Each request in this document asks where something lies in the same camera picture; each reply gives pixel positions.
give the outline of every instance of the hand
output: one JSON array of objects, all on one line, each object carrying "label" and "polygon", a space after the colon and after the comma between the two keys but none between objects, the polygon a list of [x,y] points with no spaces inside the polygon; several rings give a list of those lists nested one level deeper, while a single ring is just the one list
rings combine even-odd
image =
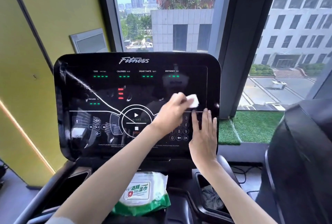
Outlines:
[{"label": "hand", "polygon": [[200,170],[207,164],[216,161],[217,150],[217,118],[211,117],[211,111],[206,108],[202,115],[200,130],[196,112],[192,112],[193,139],[189,142],[190,155],[194,164]]},{"label": "hand", "polygon": [[151,125],[165,136],[182,123],[182,115],[187,108],[193,103],[193,99],[187,100],[183,93],[173,94],[171,99],[164,104],[157,117]]}]

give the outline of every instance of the touchscreen display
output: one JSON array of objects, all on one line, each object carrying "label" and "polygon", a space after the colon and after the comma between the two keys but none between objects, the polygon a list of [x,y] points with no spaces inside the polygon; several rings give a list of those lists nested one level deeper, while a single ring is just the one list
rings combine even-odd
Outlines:
[{"label": "touchscreen display", "polygon": [[[114,154],[132,141],[158,115],[173,93],[197,94],[200,113],[206,107],[206,66],[114,66],[98,69],[68,67],[73,150]],[[191,109],[183,123],[161,139],[152,153],[177,155],[189,151]]]}]

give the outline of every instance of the fitness logo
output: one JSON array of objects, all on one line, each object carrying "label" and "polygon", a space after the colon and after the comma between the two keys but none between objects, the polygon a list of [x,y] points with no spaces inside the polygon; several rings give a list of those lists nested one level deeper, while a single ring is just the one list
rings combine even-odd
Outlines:
[{"label": "fitness logo", "polygon": [[119,64],[123,61],[125,61],[125,63],[149,63],[150,59],[142,59],[142,58],[130,58],[130,57],[122,57],[121,61],[119,62]]}]

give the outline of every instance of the treadmill console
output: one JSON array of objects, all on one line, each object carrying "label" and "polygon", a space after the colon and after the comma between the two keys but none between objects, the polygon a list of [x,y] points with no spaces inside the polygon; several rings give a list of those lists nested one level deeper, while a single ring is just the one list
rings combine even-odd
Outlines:
[{"label": "treadmill console", "polygon": [[[173,93],[197,94],[200,114],[218,117],[220,66],[208,54],[97,53],[60,57],[54,66],[60,147],[68,159],[111,157],[133,140]],[[191,110],[148,157],[191,159]]]}]

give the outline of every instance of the artificial grass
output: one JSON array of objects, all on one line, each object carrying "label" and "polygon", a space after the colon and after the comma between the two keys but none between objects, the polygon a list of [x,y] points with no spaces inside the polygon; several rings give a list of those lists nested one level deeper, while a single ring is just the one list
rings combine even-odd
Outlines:
[{"label": "artificial grass", "polygon": [[230,120],[219,121],[219,144],[240,145]]},{"label": "artificial grass", "polygon": [[237,111],[233,122],[242,142],[269,143],[283,115],[279,111]]}]

